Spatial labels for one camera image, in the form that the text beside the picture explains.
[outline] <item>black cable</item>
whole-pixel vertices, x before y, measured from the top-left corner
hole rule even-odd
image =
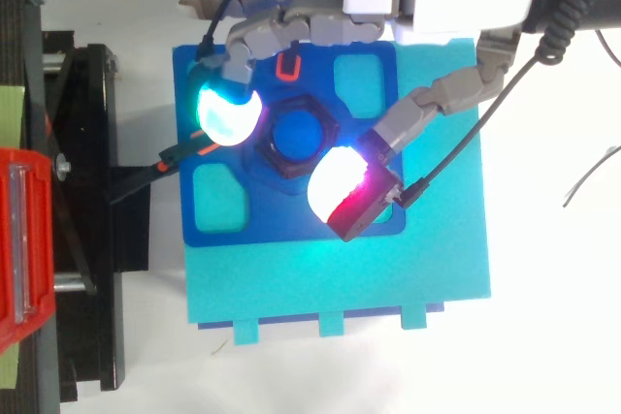
[[[109,193],[109,203],[111,205],[120,203],[158,179],[176,174],[183,160],[210,146],[213,146],[213,141],[203,133],[163,150],[159,154],[160,162],[146,167],[114,185]]]
[[[427,176],[427,181],[432,182],[450,163],[457,158],[457,156],[466,148],[468,144],[474,139],[474,137],[481,131],[483,126],[489,121],[489,119],[496,113],[501,104],[505,101],[511,91],[522,81],[522,79],[531,71],[531,69],[539,63],[536,57],[531,58],[522,69],[517,72],[517,75],[513,77],[513,80],[503,89],[503,91],[496,98],[489,110],[480,118],[480,120],[473,126],[473,129],[468,132],[462,141],[455,146],[450,153],[444,157],[437,167],[435,167]]]
[[[478,135],[481,129],[487,124],[490,118],[496,113],[501,104],[507,99],[511,91],[522,81],[522,79],[530,72],[535,65],[539,63],[537,57],[531,58],[526,65],[524,65],[517,75],[513,77],[510,83],[503,89],[503,91],[496,98],[494,103],[490,106],[488,111],[479,119],[479,121],[473,126],[468,134],[460,141],[450,153],[444,157],[444,159],[423,178],[420,178],[412,186],[406,189],[401,195],[397,203],[403,208],[409,208],[414,204],[427,190],[431,182],[438,177],[456,158],[461,154],[464,149],[470,144],[473,139]]]
[[[602,46],[604,47],[604,50],[606,51],[606,53],[608,54],[608,56],[612,59],[612,61],[614,63],[616,63],[617,67],[621,67],[621,60],[619,60],[619,57],[617,57],[614,53],[614,51],[612,51],[612,49],[610,48],[610,46],[608,45],[608,41],[605,39],[604,34],[602,33],[602,31],[600,31],[599,29],[595,32],[595,34],[598,35],[598,39],[600,40],[600,43],[602,43]]]
[[[224,18],[224,14],[226,13],[232,1],[233,0],[222,0],[217,10],[215,11],[215,15],[213,15],[212,19],[212,24],[210,24],[210,28],[207,30],[207,34],[203,37],[203,41],[201,41],[201,44],[198,46],[198,49],[196,51],[197,62],[212,54],[213,35],[215,34],[215,28],[217,28],[217,25]]]
[[[174,175],[178,171],[179,166],[170,167],[164,171],[160,170],[159,164],[146,167],[113,186],[109,194],[109,203],[111,206],[118,204],[150,184],[153,184],[155,181],[165,178],[166,176]]]
[[[535,55],[543,65],[558,65],[582,20],[589,15],[596,0],[561,0],[541,38]]]
[[[614,155],[618,154],[619,152],[621,152],[621,145],[615,148],[614,150],[611,150],[608,154],[606,154],[602,158],[602,160],[600,160],[600,162],[595,164],[595,166],[591,170],[589,170],[585,176],[583,176],[580,179],[580,181],[576,184],[576,186],[573,187],[570,195],[567,197],[567,200],[563,204],[563,207],[567,207],[570,204],[573,197],[577,194],[577,192],[580,190],[582,185],[591,177],[592,174],[594,174],[598,170],[599,167],[601,167],[603,164],[605,164],[608,161],[608,159],[612,158]]]

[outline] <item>black metal frame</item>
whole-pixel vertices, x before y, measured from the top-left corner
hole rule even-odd
[[[85,289],[56,293],[54,317],[20,344],[17,390],[0,392],[0,412],[57,414],[78,381],[110,391],[124,379],[120,273],[147,269],[150,190],[108,202],[112,184],[139,170],[115,166],[112,53],[74,48],[72,33],[42,35],[36,2],[0,0],[0,15],[0,85],[25,88],[22,147],[72,164],[53,177],[54,269],[77,271]],[[64,54],[45,78],[44,48]]]
[[[54,265],[78,271],[86,285],[56,294],[63,402],[77,399],[79,381],[111,391],[125,378],[120,273],[147,269],[150,201],[147,187],[108,202],[112,184],[133,171],[114,167],[114,56],[102,45],[74,48],[67,34],[44,33],[44,50],[65,57],[58,73],[46,74],[52,146],[72,165],[53,193]]]

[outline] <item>hexagonal recess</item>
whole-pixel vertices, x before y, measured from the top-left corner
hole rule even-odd
[[[206,234],[237,233],[250,217],[248,195],[225,164],[207,164],[194,171],[194,221]]]
[[[302,161],[295,161],[285,157],[280,153],[274,141],[274,129],[278,119],[292,111],[311,113],[317,118],[323,130],[319,149],[312,157]],[[297,178],[312,173],[325,149],[332,147],[336,143],[340,131],[341,125],[339,122],[313,97],[305,94],[270,105],[270,115],[261,130],[261,136],[258,139],[256,149],[282,177],[286,179]]]

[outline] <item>teal tab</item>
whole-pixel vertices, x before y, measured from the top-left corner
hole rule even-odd
[[[259,342],[259,319],[236,320],[233,322],[235,344],[256,344]]]
[[[425,304],[403,305],[401,307],[401,328],[419,330],[427,328],[427,306]]]
[[[322,312],[319,314],[319,334],[321,337],[343,336],[345,322],[342,312]]]

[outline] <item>robotic hand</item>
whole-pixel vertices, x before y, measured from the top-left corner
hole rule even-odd
[[[222,87],[238,90],[236,104],[253,100],[254,62],[298,42],[325,47],[371,43],[379,40],[386,26],[393,29],[396,42],[404,45],[446,44],[450,38],[480,32],[476,66],[440,78],[429,88],[414,89],[362,135],[354,148],[332,149],[315,169],[309,184],[310,206],[345,241],[360,235],[390,203],[409,207],[417,200],[528,70],[538,62],[555,65],[562,61],[578,28],[616,25],[621,16],[619,0],[227,1],[180,0],[180,4],[201,19],[218,21],[223,13],[247,17],[231,29],[223,56],[210,55],[212,36],[199,47],[197,56],[197,61],[213,70]],[[503,91],[521,33],[539,32],[544,27],[546,34],[536,56]],[[497,96],[479,125],[429,176],[405,189],[386,168],[437,115],[467,111]],[[206,125],[202,126],[209,134]],[[334,178],[334,170],[357,175],[326,196],[326,179]]]

